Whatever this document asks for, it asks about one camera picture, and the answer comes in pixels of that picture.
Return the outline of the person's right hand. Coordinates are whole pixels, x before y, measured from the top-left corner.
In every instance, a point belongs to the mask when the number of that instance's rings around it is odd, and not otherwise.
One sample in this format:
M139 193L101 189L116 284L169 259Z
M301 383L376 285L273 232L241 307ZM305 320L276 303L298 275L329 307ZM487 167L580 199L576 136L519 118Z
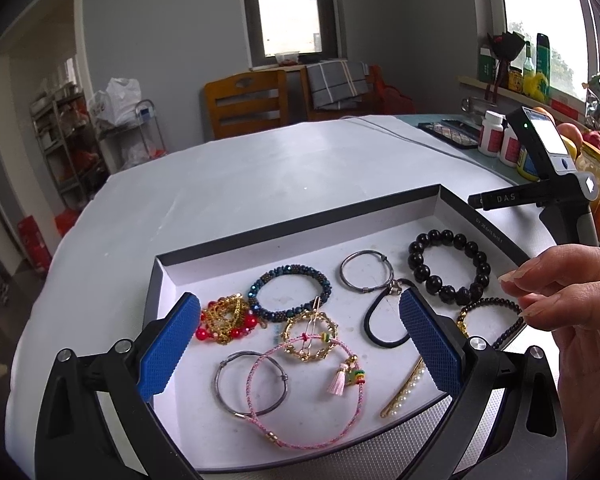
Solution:
M553 335L559 349L558 396L571 477L600 446L600 248L548 248L500 277L524 322Z

